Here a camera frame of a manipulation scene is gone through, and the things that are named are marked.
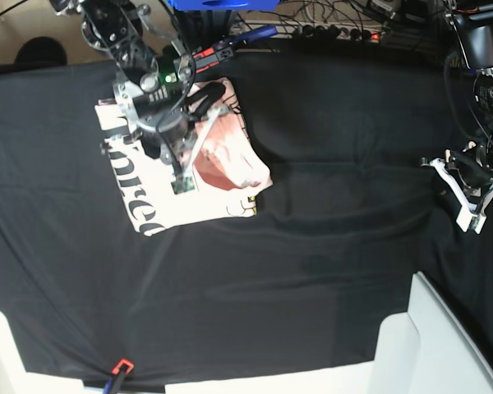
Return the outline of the blue box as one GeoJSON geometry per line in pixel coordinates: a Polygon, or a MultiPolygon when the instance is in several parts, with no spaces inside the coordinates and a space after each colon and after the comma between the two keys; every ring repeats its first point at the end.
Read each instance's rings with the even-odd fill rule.
{"type": "Polygon", "coordinates": [[[279,0],[171,0],[178,11],[273,11],[279,0]]]}

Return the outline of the orange black clamp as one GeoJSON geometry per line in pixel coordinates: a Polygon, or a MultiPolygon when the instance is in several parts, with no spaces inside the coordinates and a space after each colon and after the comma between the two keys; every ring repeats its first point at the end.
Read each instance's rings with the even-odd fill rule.
{"type": "Polygon", "coordinates": [[[268,39],[278,33],[275,25],[263,25],[238,36],[227,37],[210,47],[193,54],[196,74],[209,70],[235,56],[236,50],[243,44],[251,44],[262,39],[268,39]]]}

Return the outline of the black table cloth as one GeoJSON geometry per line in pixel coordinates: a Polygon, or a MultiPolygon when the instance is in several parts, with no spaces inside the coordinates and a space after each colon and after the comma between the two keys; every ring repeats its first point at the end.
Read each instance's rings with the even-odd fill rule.
{"type": "Polygon", "coordinates": [[[110,62],[0,76],[0,311],[32,372],[132,385],[371,360],[423,271],[493,363],[493,201],[464,233],[423,157],[463,147],[436,68],[243,53],[213,69],[274,184],[253,218],[136,233],[94,112],[110,62]]]}

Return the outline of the pink T-shirt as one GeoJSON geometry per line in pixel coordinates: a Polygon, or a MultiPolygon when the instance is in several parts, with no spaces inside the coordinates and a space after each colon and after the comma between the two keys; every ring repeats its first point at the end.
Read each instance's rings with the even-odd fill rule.
{"type": "Polygon", "coordinates": [[[269,168],[254,152],[230,79],[219,78],[223,97],[195,124],[197,153],[182,153],[187,176],[174,186],[173,167],[145,149],[144,140],[124,141],[135,131],[115,103],[95,112],[104,133],[103,149],[134,230],[144,236],[181,225],[256,214],[256,196],[270,187],[269,168]]]}

